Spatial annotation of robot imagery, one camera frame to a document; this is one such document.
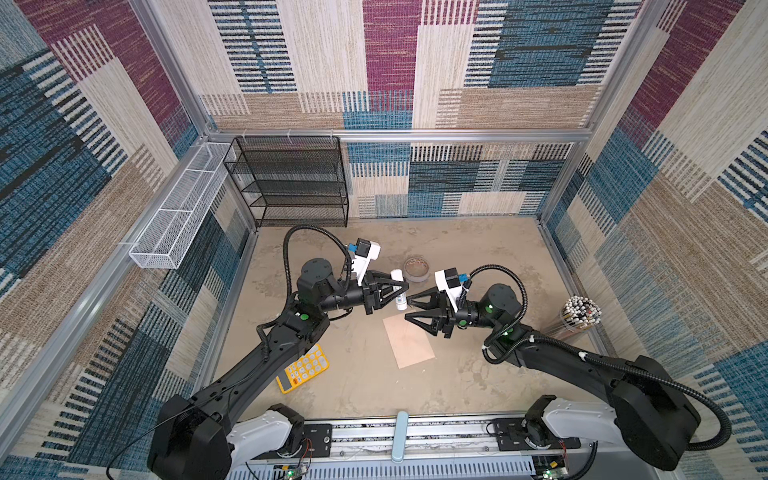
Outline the pink envelope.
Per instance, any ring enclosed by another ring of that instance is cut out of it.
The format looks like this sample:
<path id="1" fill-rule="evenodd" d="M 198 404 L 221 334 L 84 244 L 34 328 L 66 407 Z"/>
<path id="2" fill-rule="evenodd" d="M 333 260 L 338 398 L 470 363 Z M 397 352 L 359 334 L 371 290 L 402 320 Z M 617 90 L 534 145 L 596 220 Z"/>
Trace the pink envelope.
<path id="1" fill-rule="evenodd" d="M 399 369 L 435 358 L 427 334 L 409 323 L 404 314 L 385 318 L 383 325 Z"/>

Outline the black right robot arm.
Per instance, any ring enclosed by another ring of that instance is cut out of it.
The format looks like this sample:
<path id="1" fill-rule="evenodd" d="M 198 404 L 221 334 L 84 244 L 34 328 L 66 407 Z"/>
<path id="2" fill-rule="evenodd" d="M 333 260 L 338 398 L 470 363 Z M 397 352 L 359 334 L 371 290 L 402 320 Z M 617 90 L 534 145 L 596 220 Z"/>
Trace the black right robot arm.
<path id="1" fill-rule="evenodd" d="M 723 446 L 732 435 L 725 411 L 703 393 L 673 380 L 655 360 L 630 361 L 578 349 L 523 324 L 528 306 L 521 279 L 501 265 L 470 274 L 440 271 L 434 287 L 408 296 L 406 320 L 427 333 L 450 337 L 454 328 L 485 328 L 481 353 L 492 364 L 510 363 L 559 378 L 600 399 L 609 415 L 568 410 L 541 397 L 525 419 L 532 443 L 580 437 L 625 445 L 640 460 L 674 470 L 686 452 Z"/>

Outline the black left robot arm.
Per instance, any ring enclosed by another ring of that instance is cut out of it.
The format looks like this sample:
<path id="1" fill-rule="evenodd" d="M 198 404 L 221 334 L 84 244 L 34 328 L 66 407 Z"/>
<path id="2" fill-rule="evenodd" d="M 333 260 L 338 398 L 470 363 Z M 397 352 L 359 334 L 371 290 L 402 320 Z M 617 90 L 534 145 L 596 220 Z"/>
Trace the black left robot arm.
<path id="1" fill-rule="evenodd" d="M 161 407 L 146 431 L 151 442 L 147 467 L 160 479 L 224 479 L 232 469 L 263 454 L 294 454 L 306 444 L 305 419 L 283 404 L 255 419 L 242 421 L 246 408 L 288 366 L 307 354 L 335 321 L 355 308 L 372 314 L 409 285 L 372 270 L 378 243 L 358 239 L 345 245 L 330 231 L 310 228 L 328 239 L 343 256 L 336 274 L 324 258 L 307 261 L 296 281 L 286 282 L 279 315 L 257 327 L 258 345 L 207 387 L 185 398 L 175 395 Z"/>

